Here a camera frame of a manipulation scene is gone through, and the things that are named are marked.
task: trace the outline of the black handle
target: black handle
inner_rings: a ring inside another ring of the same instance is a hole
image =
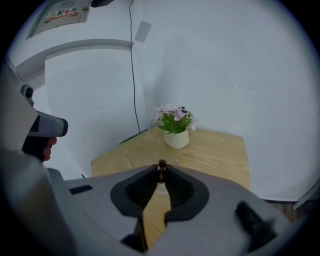
[[[43,162],[45,160],[44,149],[47,147],[49,139],[49,137],[27,136],[22,151],[35,156]]]

